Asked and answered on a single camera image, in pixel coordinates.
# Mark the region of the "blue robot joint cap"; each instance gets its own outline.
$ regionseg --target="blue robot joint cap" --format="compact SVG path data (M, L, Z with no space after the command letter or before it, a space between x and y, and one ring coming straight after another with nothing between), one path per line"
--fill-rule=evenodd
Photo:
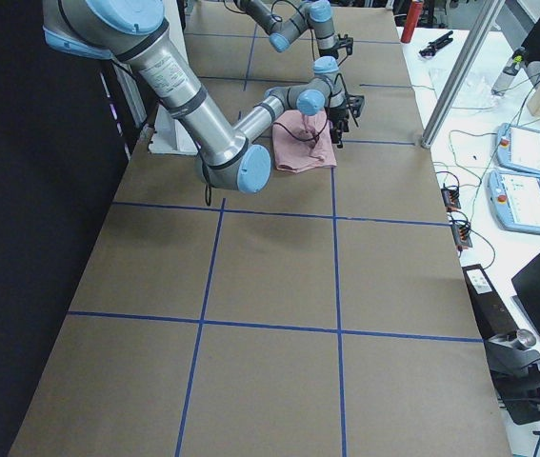
M270 43L278 52L284 52L290 47L290 41L280 33L272 33L270 35Z
M339 71L339 66L337 65L335 57L325 55L314 61L313 71L314 74L335 73L336 71Z
M238 190L244 193L257 193L270 179L270 153L261 145L252 145L242 157L237 174Z
M325 106L325 95L316 89L307 89L297 97L297 109L302 114L313 116Z
M109 27L129 35L146 35L162 24L162 0L86 0L88 8Z
M310 6L310 19L314 22L327 22L333 16L329 0L317 0Z

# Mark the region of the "metal pole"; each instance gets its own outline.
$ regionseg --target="metal pole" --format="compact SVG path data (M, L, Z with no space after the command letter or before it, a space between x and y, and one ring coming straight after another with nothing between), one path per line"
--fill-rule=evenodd
M483 46L483 42L491 29L496 16L505 4L505 0L486 0L475 24L470 30L469 37L462 47L462 51L453 65L448 82L441 92L441 96L430 116L429 123L422 134L422 148L430 148L439 133L445 118L448 117L451 105L464 83L470 67Z

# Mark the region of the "white desk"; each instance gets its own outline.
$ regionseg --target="white desk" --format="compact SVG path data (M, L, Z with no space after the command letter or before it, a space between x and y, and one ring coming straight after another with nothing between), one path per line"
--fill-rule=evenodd
M428 89L433 87L433 78L430 75L436 75L437 73L447 74L450 71L460 49L462 49L468 32L466 30L455 30L453 43L439 50L437 55L430 59L420 57L418 51L424 48L429 41L437 39L446 32L447 30L418 29L415 31L411 43L402 46L410 72L411 83L414 85L416 92L416 101L420 109L422 122L425 126L437 100L434 90ZM485 82L491 87L511 53L512 49L503 34L500 32L491 32L470 72L470 79L468 81L475 81L475 84L465 90L474 92L479 82L481 84ZM496 98L493 102L489 97L487 99L482 97L482 100L476 101L469 100L472 106L476 108L492 107L490 109L452 109L450 116L441 128L431 148L435 168L437 170L448 169L458 176L461 184L477 185L478 180L474 176L456 166L454 155L450 150L449 133L454 129L460 129L470 133L496 132L500 124L510 122L513 116L520 110L522 101L531 90L531 83L527 81L527 78L528 76L521 71L513 82L513 86L519 83L523 84L509 90L502 99ZM535 119L527 108L523 109L521 124L534 121ZM540 129L540 120L532 124L531 127ZM461 133L453 133L451 137L458 163L471 169L477 175L484 173L494 150L495 137L488 135L475 138ZM494 159L490 164L490 169L496 167L497 165ZM439 175L439 182L442 183L444 178L445 175ZM487 274L510 310L515 322L522 328L528 328L529 325L526 318L512 301L511 297L515 294L515 291L510 279L540 252L540 235L515 233L501 229L490 213L489 198L485 184L486 180L484 177L484 183L479 189L477 198L474 201L472 227L488 238L496 249L496 260L487 270ZM460 200L463 207L462 210L469 217L473 213L475 192L476 188L474 187L461 188ZM483 266L487 265L491 259L491 249L483 240L474 234L472 235L472 242L473 248L463 252L461 264L463 266L476 263L480 263ZM540 344L537 345L536 349L540 352ZM532 455L537 437L531 432L533 430L539 430L540 423L516 426L506 412L503 415L513 453Z

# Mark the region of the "blue tape grid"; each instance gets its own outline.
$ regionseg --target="blue tape grid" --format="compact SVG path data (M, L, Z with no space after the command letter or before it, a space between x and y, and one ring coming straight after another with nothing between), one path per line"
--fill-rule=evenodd
M220 326L220 327L233 327L233 328L262 328L262 329L272 329L272 330L287 330L287 331L302 331L302 332L334 334L337 339L337 361L338 361L338 377L339 377L339 406L340 406L342 457L348 457L343 335L346 334L346 335L358 335L358 336L366 336L366 337L385 337L385 338L388 337L388 338L402 338L402 339L412 339L412 340L432 340L432 341L442 341L442 342L475 343L475 344L483 343L483 340L479 338L368 331L368 330L358 330L358 329L345 329L342 327L341 289L340 289L340 272L339 272L338 221L343 220L343 221L357 221L357 222L379 222L379 223L390 223L390 224L411 224L411 225L419 225L419 226L437 226L437 227L448 227L449 224L424 222L424 221L402 221L402 220L390 220L390 219L379 219L379 218L340 216L338 215L338 212L337 212L337 198L336 198L336 184L335 184L334 169L330 170L330 184L331 184L331 215L268 212L268 211L254 211L254 210L246 210L246 209L228 209L226 208L227 199L225 198L222 200L220 208L144 204L144 203L134 203L134 202L114 202L113 203L116 206L138 207L138 208L144 208L144 209L165 209L165 210L181 209L181 210L193 210L193 211L218 212L219 214L217 228L216 228L216 232L214 236L214 243L212 246L212 254L210 257L209 273L207 277L206 288L204 291L204 300L203 300L202 310L200 312L199 319L179 318L179 317L169 317L169 316L135 315L135 314L127 314L127 313L77 311L77 310L68 312L68 315L71 315L71 316L133 319L133 320L174 322L174 323L185 323L185 324L197 325L195 345L194 345L193 356L192 356L191 365L190 365L190 374L189 374L189 379L187 383L187 390L185 394L183 410L181 413L181 421L179 425L178 438L177 438L176 449L174 451L174 457L180 457L181 455L183 439L185 436L185 430L186 430L186 425L187 425L187 417L188 417L188 411L189 411L189 405L190 405L191 392L193 389L193 382L194 382L194 377L195 377L195 369L197 366L198 355L200 352L200 345L202 342L204 326ZM332 235L333 235L333 264L334 264L334 281L335 281L336 328L316 328L316 327L303 327L303 326L271 325L271 324L261 324L261 323L253 323L253 322L206 320L206 310L207 310L209 296L210 296L212 275L214 272L216 254L217 254L219 240L221 236L221 227L222 227L223 219L226 213L264 215L264 216L274 216L274 217L299 217L299 218L312 218L312 219L324 219L324 220L331 219Z
M251 38L252 42L250 44L250 53L249 60L247 63L247 71L245 78L243 80L244 87L243 91L246 91L249 81L259 81L259 82L278 82L278 83L302 83L299 81L272 81L264 79L254 79L250 78L250 67L252 62L252 57L254 54L254 44L257 38L257 25L254 27L254 32L252 36L249 35L238 35L238 34L215 34L215 33L186 33L186 35L203 35L203 36L215 36L215 37L238 37L238 38ZM371 41L371 40L356 40L357 43L372 43L372 44L382 44L382 45L400 45L399 42L384 42L384 41ZM201 76L201 78L206 79L224 79L224 80L238 80L242 81L239 78L216 78L210 76ZM373 85L373 84L361 84L362 87L386 87L386 88L407 88L410 89L410 86L390 86L390 85ZM412 142L392 142L392 141L376 141L376 140L348 140L345 142L350 143L371 143L371 144L389 144L389 145L408 145L414 146ZM421 225L421 226L439 226L439 227L448 227L447 223L433 223L433 222L423 222L423 221L403 221L403 220L390 220L390 219L378 219L378 218L365 218L365 217L347 217L339 216L337 214L336 207L336 191L335 191L335 176L334 170L330 170L330 180L331 180L331 206L332 214L331 215L319 215L319 214L297 214L297 213L282 213L282 212L264 212L264 211L252 211L252 210L242 210L242 209L226 209L226 199L224 198L221 203L220 209L215 208L204 208L204 207L195 207L195 206L179 206L179 205L155 205L155 204L143 204L143 203L133 203L133 202L113 202L115 205L120 206L133 206L139 208L155 208L155 209L185 209L185 210L200 210L200 211L210 211L218 212L219 218L217 222L217 228L214 236L214 244L212 247L212 254L210 257L209 273L206 283L206 289L204 292L204 301L202 304L202 310L200 312L199 319L189 319L189 318L179 318L179 317L168 317L168 316L150 316L150 315L135 315L135 314L125 314L125 313L109 313L109 312L95 312L95 311L69 311L68 315L71 316L88 316L88 317L103 317L103 318L117 318L117 319L134 319L134 320L148 320L148 321L161 321L161 322L174 322L174 323L187 323L197 325L197 334L195 339L195 346L193 350L193 356L190 365L190 374L187 384L187 391L185 395L185 402L183 405L183 410L181 414L181 422L179 426L178 439L176 450L174 451L175 457L179 457L183 445L183 437L185 434L185 428L187 423L187 414L189 410L191 391L193 388L193 381L195 377L195 369L197 365L197 358L199 354L200 344L202 342L202 335L204 325L210 326L223 326L223 327L239 327L239 328L264 328L264 329L277 329L277 330L289 330L289 331L306 331L306 332L322 332L335 334L337 337L337 353L338 353L338 372L339 372L339 397L340 397L340 424L341 424L341 434L342 434L342 457L348 456L348 442L347 442L347 423L346 423L346 395L345 395L345 381L344 381L344 351L343 351L343 335L359 335L359 336L370 336L370 337L389 337L389 338L406 338L406 339L417 339L417 340L433 340L433 341L450 341L450 342L460 342L460 343L482 343L483 340L478 338L463 338L463 337L450 337L450 336L440 336L440 335L418 335L418 334L404 334L404 333L393 333L393 332L380 332L380 331L366 331L366 330L355 330L355 329L343 329L342 328L342 316L341 316L341 292L340 292L340 276L339 276L339 246L338 246L338 225L339 220L348 220L348 221L358 221L358 222L379 222L379 223L391 223L391 224L409 224L409 225ZM221 235L221 227L223 224L223 218L225 213L236 213L236 214L252 214L252 215L271 215L279 217L303 217L303 218L317 218L317 219L331 219L332 228L333 228L333 263L335 271L335 312L336 312L336 324L337 328L312 328L312 327L299 327L299 326L281 326L281 325L268 325L268 324L258 324L258 323L246 323L246 322L231 322L231 321L216 321L216 320L206 320L206 309L208 305L209 295L210 295L210 286L212 282L212 274L214 270L214 264L216 260L216 252L218 249L219 238Z
M218 321L204 319L191 319L187 317L170 317L170 316L154 316L151 314L126 314L120 312L103 312L103 311L68 311L69 316L79 317L102 317L108 319L131 319L133 321L157 321L157 322L175 322L181 324L196 324L203 323L205 326L217 327L236 327L236 328L262 328L267 330L287 330L287 331L302 331L308 333L328 333L338 334L337 328L321 328L321 327L305 327L305 326L284 326L279 324L261 324L257 322L236 322L236 321ZM483 343L480 338L468 338L464 336L444 336L444 335L422 335L415 333L395 333L391 331L370 331L342 328L343 335L355 336L371 336L377 338L397 338L404 340L429 340L429 341L449 341L452 343Z
M342 339L342 307L339 281L339 247L337 242L337 200L335 197L335 169L330 169L330 196L333 220L333 263L335 266L335 311L337 314L337 360L339 366L339 409L342 427L342 457L348 456L346 435L346 395L344 393L344 348Z
M216 225L216 233L214 234L214 245L212 246L212 256L210 257L209 275L206 280L206 290L204 291L204 302L202 303L202 311L200 312L200 320L197 326L197 335L195 337L195 347L193 349L193 359L191 360L190 378L187 382L187 392L185 394L185 404L183 405L183 413L181 415L181 424L178 429L178 439L176 441L176 450L174 456L178 457L181 454L181 446L183 445L183 435L185 433L185 423L187 422L187 411L190 406L191 389L193 387L193 377L195 376L195 366L197 365L197 355L200 350L200 342L202 341L202 330L204 328L204 318L206 317L206 307L209 302L210 284L212 282L212 272L214 270L214 261L216 259L216 251L219 245L219 236L221 236L221 225L223 224L223 209L225 208L225 198L221 202L219 211L219 221Z
M435 226L435 227L449 227L447 222L429 222L429 221L406 221L400 219L382 219L378 217L353 217L353 216L340 216L338 214L326 215L326 214L305 214L297 212L271 212L271 211L254 211L251 209L229 209L229 208L208 208L208 207L191 207L180 205L162 205L154 203L136 203L136 202L113 202L116 206L122 207L138 207L138 208L157 208L157 209L185 209L191 211L209 211L209 212L223 212L231 214L250 214L260 216L276 216L276 217L301 217L307 219L336 219L338 221L353 221L353 222L379 222L384 224L405 224L411 226Z

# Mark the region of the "blue tape line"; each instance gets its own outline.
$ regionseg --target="blue tape line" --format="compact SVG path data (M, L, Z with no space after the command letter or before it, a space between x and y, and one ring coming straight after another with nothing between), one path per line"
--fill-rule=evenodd
M210 212L227 212L231 214L252 214L260 216L278 216L278 217L302 217L307 219L337 219L339 221L353 222L378 222L384 224L405 224L411 226L436 226L450 227L447 222L427 222L427 221L405 221L399 219L381 219L376 217L356 217L356 216L328 216L324 214L303 214L296 212L270 212L270 211L253 211L248 209L219 209L219 208L204 208L204 207L188 207L180 205L159 205L148 203L133 203L133 202L113 202L114 205L140 207L140 208L159 208L159 209L185 209L193 211L210 211Z
M260 216L280 216L280 217L304 217L308 219L332 219L333 216L325 216L322 214L298 214L296 212L265 212L252 211L248 209L226 209L225 212L232 214L254 214Z
M379 336L384 338L402 338L407 340L453 341L455 343L483 343L483 340L481 338L467 338L460 336L416 335L413 333L392 333L386 331L367 330L342 330L342 333L345 335Z
M160 208L160 209L188 209L192 211L210 211L210 212L220 212L219 208L206 208L206 207L188 207L181 205L160 205L152 203L136 203L136 202L113 202L114 205L120 207L140 207L140 208Z
M101 312L101 311L68 311L69 316L84 316L84 317L101 317L110 319L131 319L138 321L160 321L160 322L175 322L180 324L200 324L208 326L220 326L220 327L242 327L242 328L265 328L268 330L291 330L291 331L307 331L314 333L342 333L347 335L358 336L373 336L381 338L403 338L410 340L432 340L432 341L454 341L459 343L483 343L483 340L477 338L457 337L457 336L441 336L441 335L418 335L412 333L390 333L384 331L370 331L370 330L348 330L337 328L320 328L320 327L301 327L301 326L283 326L272 324L259 324L256 322L235 322L235 321L216 321L216 320L204 320L191 319L186 317L169 317L169 316L154 316L144 314L125 314L118 312Z
M257 37L257 25L254 25L254 31L252 32L252 43L250 44L250 53L249 53L249 63L247 64L247 72L244 76L244 88L243 91L246 91L247 85L249 84L249 74L250 74L250 64L252 63L252 53L254 52L254 41Z
M342 309L339 280L339 246L337 238L337 198L335 191L335 169L330 169L330 194L333 213L333 263L335 266L335 311L337 316L337 362L339 369L339 409L342 428L342 457L348 457L346 434L346 394L344 389L344 348L342 341Z
M219 245L219 236L221 235L221 226L223 224L223 210L225 209L225 198L221 202L221 212L219 212L219 222L216 225L216 233L214 234L214 245L212 246L212 256L210 257L209 275L206 281L206 289L204 291L204 302L202 303L202 311L200 313L200 322L197 327L197 335L195 337L195 347L193 349L193 358L191 360L190 378L187 382L187 393L185 394L185 404L183 405L183 413L181 414L181 425L178 429L178 440L176 441L176 450L174 456L179 457L181 454L181 446L183 445L183 435L185 433L185 423L187 422L187 411L190 407L191 389L193 388L193 377L195 376L195 366L197 365L197 356L200 351L200 343L202 341L202 329L204 327L204 317L206 315L206 307L209 301L210 285L212 283L212 272L214 271L214 261L216 260L216 251Z
M362 88L395 88L395 89L413 89L412 86L396 86L392 84L359 84Z
M264 328L269 330L292 330L292 331L307 331L312 333L337 333L334 328L319 328L319 327L300 327L300 326L281 326L273 324L257 324L255 322L233 322L233 321L204 321L204 324L220 327L240 327L240 328Z
M179 322L185 324L199 324L198 319L188 319L185 317L164 317L164 316L147 316L143 314L123 314L118 312L99 312L99 311L67 311L69 316L88 316L88 317L110 317L113 319L132 319L138 321L162 321L162 322Z
M410 226L435 226L435 227L451 227L447 222L426 222L426 221L403 221L399 219L379 219L373 217L349 217L349 216L335 216L340 221L354 221L354 222L380 222L384 224L405 224Z

